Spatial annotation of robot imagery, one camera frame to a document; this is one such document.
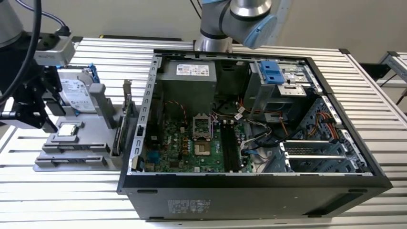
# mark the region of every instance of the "power cable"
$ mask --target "power cable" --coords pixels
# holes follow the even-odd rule
[[[199,12],[197,12],[197,9],[196,9],[196,6],[195,6],[192,0],[189,0],[189,2],[191,2],[191,4],[192,4],[192,6],[193,6],[193,9],[195,9],[195,12],[196,12],[196,14],[197,14],[199,19],[201,19],[201,16],[200,16],[200,14],[199,14]]]
[[[394,74],[386,81],[384,83],[382,83],[380,87],[383,87],[384,84],[387,84],[387,82],[396,76],[396,74]]]
[[[28,6],[21,0],[15,0],[25,9],[28,9],[29,11],[33,11],[33,8],[31,6]],[[41,14],[47,17],[51,18],[52,20],[55,20],[61,26],[67,26],[67,24],[64,23],[64,21],[56,17],[53,14],[47,13],[47,12],[41,12]]]
[[[404,99],[404,96],[402,96],[402,97],[399,98],[399,100],[395,102],[395,104],[399,105],[400,102],[403,101],[403,99]]]
[[[201,6],[201,4],[200,4],[199,0],[196,0],[196,1],[197,1],[199,8],[201,8],[201,9],[203,9],[203,6]]]

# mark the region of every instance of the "green motherboard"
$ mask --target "green motherboard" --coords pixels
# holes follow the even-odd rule
[[[195,141],[192,139],[192,125],[181,130],[181,123],[165,121],[163,133],[163,142],[159,152],[155,154],[153,162],[147,159],[147,172],[224,172],[224,157],[221,149],[220,124],[213,124],[213,136],[211,141]],[[236,136],[236,153],[239,153],[239,144],[244,140],[244,128],[241,124],[233,126]],[[248,159],[247,166],[241,172],[252,172]]]

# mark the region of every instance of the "white wall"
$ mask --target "white wall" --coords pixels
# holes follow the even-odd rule
[[[32,13],[9,0],[27,31]],[[77,36],[100,34],[183,38],[199,35],[200,19],[188,0],[43,0],[43,10],[63,19]],[[59,25],[43,17],[43,32]]]
[[[360,62],[407,51],[407,0],[292,0],[278,45],[347,48]]]

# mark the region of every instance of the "label sticker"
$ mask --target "label sticker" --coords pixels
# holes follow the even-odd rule
[[[179,64],[176,66],[176,74],[209,76],[209,65]]]
[[[235,119],[239,120],[243,117],[243,115],[239,113],[235,115]]]
[[[80,80],[63,79],[63,93],[72,108],[80,112],[95,112],[95,106],[87,86]]]
[[[239,113],[243,113],[244,111],[245,111],[244,107],[240,107],[237,110]]]
[[[169,213],[207,213],[209,211],[209,199],[169,199]]]

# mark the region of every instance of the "blue connector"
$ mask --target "blue connector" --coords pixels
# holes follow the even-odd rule
[[[286,82],[279,64],[275,61],[260,61],[260,71],[267,84],[283,84]]]
[[[147,158],[151,163],[157,165],[160,163],[160,152],[157,150],[148,151]]]
[[[93,83],[100,83],[100,79],[99,79],[99,76],[97,76],[97,70],[96,70],[96,66],[93,65],[93,63],[89,64],[88,68],[92,71]]]

